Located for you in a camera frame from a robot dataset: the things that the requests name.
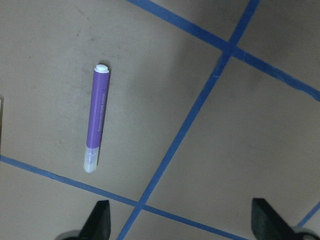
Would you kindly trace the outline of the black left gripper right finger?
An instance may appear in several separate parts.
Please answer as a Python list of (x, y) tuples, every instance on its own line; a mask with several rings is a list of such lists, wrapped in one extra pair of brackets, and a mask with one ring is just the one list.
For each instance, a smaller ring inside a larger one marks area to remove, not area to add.
[(264, 198), (251, 202), (251, 230), (257, 240), (296, 240), (296, 234)]

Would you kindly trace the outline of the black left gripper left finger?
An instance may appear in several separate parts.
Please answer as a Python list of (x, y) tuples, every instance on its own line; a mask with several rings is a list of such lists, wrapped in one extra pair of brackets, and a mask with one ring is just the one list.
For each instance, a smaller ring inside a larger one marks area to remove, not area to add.
[(97, 201), (86, 223), (82, 227), (79, 240), (108, 240), (111, 235), (111, 213), (108, 200)]

